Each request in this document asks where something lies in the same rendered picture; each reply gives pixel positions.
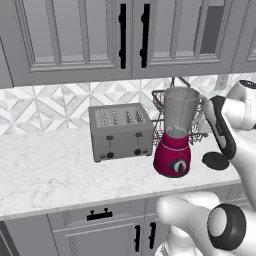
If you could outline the red blender with clear jar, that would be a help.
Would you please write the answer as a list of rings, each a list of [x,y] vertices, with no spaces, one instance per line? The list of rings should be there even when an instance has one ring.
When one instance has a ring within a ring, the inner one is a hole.
[[[191,150],[188,133],[198,123],[207,98],[188,87],[172,87],[164,92],[164,133],[153,166],[166,177],[180,178],[190,170]]]

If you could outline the grey four-slot toaster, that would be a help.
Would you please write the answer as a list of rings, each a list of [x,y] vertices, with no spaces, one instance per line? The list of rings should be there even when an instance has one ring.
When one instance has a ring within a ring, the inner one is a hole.
[[[154,126],[141,103],[90,107],[89,121],[95,162],[152,154]]]

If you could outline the grey drawer front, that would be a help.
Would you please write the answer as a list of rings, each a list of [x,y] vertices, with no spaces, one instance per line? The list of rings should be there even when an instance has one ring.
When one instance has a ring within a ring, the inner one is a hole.
[[[235,204],[245,209],[252,210],[241,183],[224,185],[214,188],[205,188],[203,189],[203,191],[215,193],[219,197],[221,202]],[[158,198],[159,197],[152,197],[147,199],[147,214],[156,214],[155,210]]]
[[[103,212],[107,208],[113,212],[111,218],[88,221],[86,216],[93,210],[95,213]],[[119,202],[108,205],[100,205],[81,209],[65,210],[61,212],[51,213],[48,215],[51,227],[54,231],[89,225],[94,223],[106,222],[108,220],[119,220],[143,216],[145,211],[145,200],[138,199],[133,201]]]

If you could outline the grey base cupboard door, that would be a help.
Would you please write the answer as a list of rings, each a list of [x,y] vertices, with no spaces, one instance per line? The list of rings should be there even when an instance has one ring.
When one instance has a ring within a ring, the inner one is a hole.
[[[140,250],[135,252],[135,226],[141,226]],[[141,256],[143,219],[126,219],[54,232],[60,256]]]
[[[154,248],[149,249],[149,239],[150,236],[150,223],[156,222],[156,234]],[[161,223],[155,214],[150,214],[145,217],[145,231],[144,231],[144,249],[143,256],[155,256],[156,251],[160,248],[163,242],[166,241],[168,235],[169,226]]]

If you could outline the grey base cupboard panel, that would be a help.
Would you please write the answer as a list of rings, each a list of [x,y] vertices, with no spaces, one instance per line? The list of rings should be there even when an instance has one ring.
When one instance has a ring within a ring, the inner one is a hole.
[[[48,216],[0,217],[0,256],[59,256]]]

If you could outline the white wall socket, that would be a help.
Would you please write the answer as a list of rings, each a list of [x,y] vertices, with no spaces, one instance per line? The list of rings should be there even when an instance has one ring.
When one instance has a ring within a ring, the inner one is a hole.
[[[228,78],[229,78],[228,74],[219,74],[218,78],[216,80],[215,89],[216,90],[224,90],[227,86]]]

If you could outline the grey wall cupboard door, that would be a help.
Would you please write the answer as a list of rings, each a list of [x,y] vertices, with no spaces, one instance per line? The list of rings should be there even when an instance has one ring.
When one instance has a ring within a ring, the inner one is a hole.
[[[231,73],[256,72],[256,0],[244,0],[245,13],[231,65]]]
[[[131,37],[132,0],[0,0],[0,38],[15,87],[129,79]]]
[[[14,85],[5,56],[3,43],[0,38],[0,89],[10,89],[13,87]]]
[[[147,67],[141,15],[150,5]],[[134,78],[225,74],[230,70],[239,0],[133,0]]]

